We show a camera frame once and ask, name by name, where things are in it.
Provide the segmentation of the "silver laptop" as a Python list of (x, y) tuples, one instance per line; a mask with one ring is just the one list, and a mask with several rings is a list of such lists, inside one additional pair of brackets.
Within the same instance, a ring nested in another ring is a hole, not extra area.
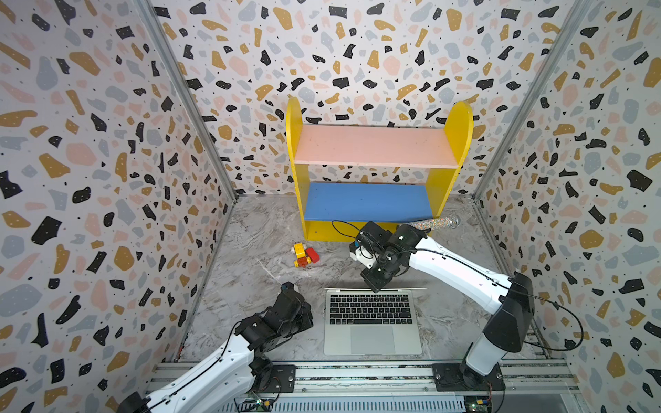
[(327, 356), (419, 356), (413, 288), (325, 290)]

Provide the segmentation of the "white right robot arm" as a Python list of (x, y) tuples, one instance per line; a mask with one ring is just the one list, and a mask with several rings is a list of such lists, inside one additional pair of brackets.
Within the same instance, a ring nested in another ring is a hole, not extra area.
[(374, 293), (413, 268), (465, 294), (490, 314), (461, 363), (449, 373), (438, 373), (437, 384), (476, 389), (504, 356), (526, 345), (534, 302), (539, 298), (526, 275), (504, 275), (483, 268), (412, 225), (399, 225), (390, 232), (370, 221), (350, 244), (349, 256), (363, 265), (361, 278)]

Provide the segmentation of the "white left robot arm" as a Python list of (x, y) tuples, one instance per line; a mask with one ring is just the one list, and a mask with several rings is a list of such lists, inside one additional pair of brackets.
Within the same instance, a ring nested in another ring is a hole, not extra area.
[(275, 304), (235, 323), (211, 356), (170, 384), (120, 402), (119, 412), (216, 412), (246, 394), (291, 392), (295, 375), (266, 354), (313, 327), (312, 308), (291, 282), (281, 285)]

